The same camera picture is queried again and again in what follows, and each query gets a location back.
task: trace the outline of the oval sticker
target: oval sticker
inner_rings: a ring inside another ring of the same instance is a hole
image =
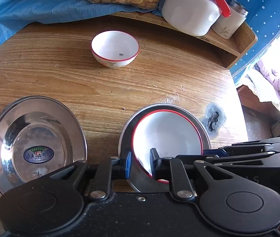
[[[26,149],[24,159],[32,164],[45,163],[54,156],[54,151],[46,146],[34,146]]]

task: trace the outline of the stainless steel plate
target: stainless steel plate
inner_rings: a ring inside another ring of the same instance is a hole
[[[59,101],[24,97],[0,114],[0,196],[24,182],[86,159],[82,128]]]
[[[167,103],[158,103],[140,109],[128,120],[120,135],[119,147],[118,147],[119,155],[122,152],[125,152],[126,150],[132,149],[132,136],[135,127],[138,125],[138,123],[141,121],[141,119],[143,119],[145,115],[152,113],[153,111],[156,110],[172,110],[185,116],[197,128],[203,143],[203,149],[205,150],[211,149],[210,138],[204,126],[197,118],[195,118],[192,114],[190,114],[189,111],[180,108],[176,105],[167,104]],[[171,156],[175,157],[176,155],[179,154],[181,154],[180,151],[178,151],[178,153],[172,153]],[[137,159],[134,157],[134,153],[132,154],[132,166],[131,166],[130,177],[128,179],[128,182],[136,191],[141,191],[141,192],[169,191],[169,186],[167,183],[153,180],[150,176],[148,176],[148,174],[143,170],[143,168],[139,166]]]

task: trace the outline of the wooden table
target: wooden table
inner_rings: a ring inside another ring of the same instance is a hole
[[[126,31],[138,40],[140,52],[130,65],[110,69],[93,58],[91,40],[106,30]],[[169,28],[115,16],[30,24],[0,46],[0,112],[28,95],[61,101],[84,130],[90,163],[117,155],[126,121],[160,102],[198,118],[214,102],[227,120],[211,140],[213,148],[247,141],[238,94],[215,48]]]

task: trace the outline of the red handle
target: red handle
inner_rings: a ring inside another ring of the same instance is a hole
[[[222,10],[223,17],[227,18],[227,17],[231,16],[230,7],[226,3],[226,0],[215,0],[215,2],[219,6],[219,8]]]

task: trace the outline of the metal canister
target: metal canister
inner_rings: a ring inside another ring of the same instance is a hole
[[[245,7],[236,0],[229,0],[228,5],[231,9],[231,16],[225,18],[221,15],[211,27],[213,31],[224,39],[229,39],[234,34],[245,21],[249,13]]]

